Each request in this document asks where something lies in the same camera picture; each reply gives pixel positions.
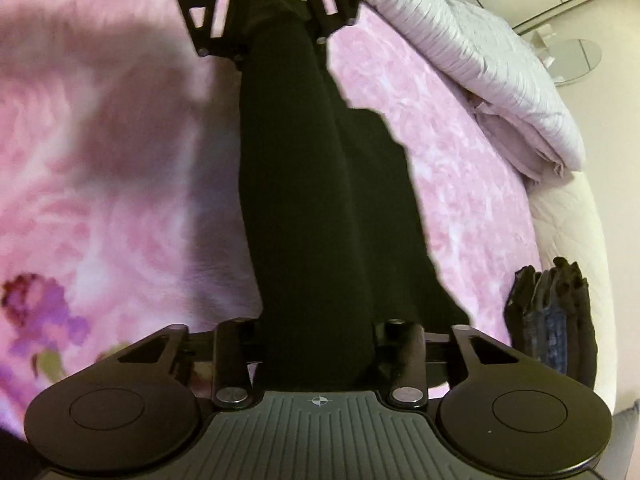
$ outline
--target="black leggings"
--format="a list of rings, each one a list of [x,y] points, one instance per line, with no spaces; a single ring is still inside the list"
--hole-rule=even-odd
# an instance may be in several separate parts
[[[292,14],[254,36],[240,115],[240,199],[271,384],[356,385],[373,361],[374,322],[428,332],[469,322],[427,255],[404,149],[377,113],[346,105],[324,48]]]

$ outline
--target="bolt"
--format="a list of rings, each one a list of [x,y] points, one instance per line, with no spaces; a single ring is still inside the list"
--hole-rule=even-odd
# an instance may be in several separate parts
[[[216,394],[218,400],[227,404],[239,404],[243,400],[246,400],[248,396],[249,395],[244,388],[236,388],[235,386],[222,388]]]
[[[404,386],[402,388],[396,388],[391,393],[391,396],[396,402],[402,402],[403,404],[413,404],[418,402],[424,397],[418,388],[412,388],[411,386]]]

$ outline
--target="pink floral bedspread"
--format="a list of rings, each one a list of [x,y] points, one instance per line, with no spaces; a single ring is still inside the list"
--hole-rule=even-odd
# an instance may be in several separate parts
[[[331,38],[330,65],[407,147],[443,283],[507,340],[513,273],[539,265],[520,177],[371,10]],[[260,313],[238,89],[174,0],[0,0],[0,425],[21,434],[51,381],[165,325]]]

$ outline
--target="pile of gloves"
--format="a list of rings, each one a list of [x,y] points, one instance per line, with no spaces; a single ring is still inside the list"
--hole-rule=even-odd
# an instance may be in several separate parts
[[[589,284],[577,263],[555,258],[554,265],[516,272],[504,309],[511,346],[593,389],[598,347]]]

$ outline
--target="folded blanket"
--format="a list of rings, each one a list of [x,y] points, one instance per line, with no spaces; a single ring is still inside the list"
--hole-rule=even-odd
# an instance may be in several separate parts
[[[424,57],[472,92],[494,148],[540,181],[578,171],[584,145],[546,69],[500,17],[462,0],[366,0]]]

